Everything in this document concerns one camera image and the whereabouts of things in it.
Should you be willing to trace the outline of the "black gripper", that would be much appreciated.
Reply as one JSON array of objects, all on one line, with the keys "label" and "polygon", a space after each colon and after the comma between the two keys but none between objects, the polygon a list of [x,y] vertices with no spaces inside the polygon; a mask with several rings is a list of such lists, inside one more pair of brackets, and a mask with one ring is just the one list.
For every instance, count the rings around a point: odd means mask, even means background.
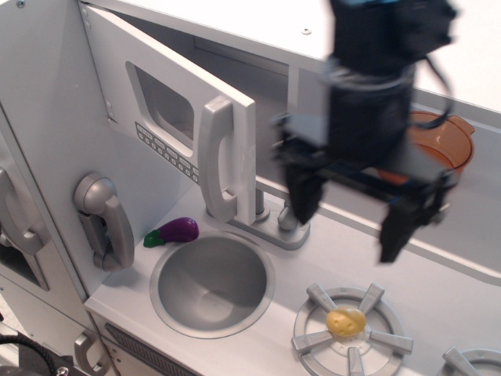
[{"label": "black gripper", "polygon": [[[456,185],[449,170],[432,183],[409,179],[399,185],[377,174],[377,167],[414,125],[410,107],[415,72],[410,65],[392,74],[360,74],[333,64],[325,78],[325,116],[281,114],[272,121],[281,135],[276,158],[301,224],[317,212],[328,181],[387,202],[380,230],[382,263],[394,262],[420,226],[440,217],[445,195]],[[437,128],[448,115],[416,126]]]}]

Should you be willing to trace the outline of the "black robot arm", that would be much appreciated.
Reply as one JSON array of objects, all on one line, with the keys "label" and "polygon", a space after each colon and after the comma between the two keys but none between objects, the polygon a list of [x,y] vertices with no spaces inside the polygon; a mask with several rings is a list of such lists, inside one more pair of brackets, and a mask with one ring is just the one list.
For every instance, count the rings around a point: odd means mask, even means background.
[{"label": "black robot arm", "polygon": [[386,202],[380,260],[393,262],[416,230],[441,221],[457,183],[410,139],[416,64],[450,43],[456,11],[446,1],[333,1],[331,8],[328,113],[277,117],[276,158],[300,223],[317,212],[329,181]]}]

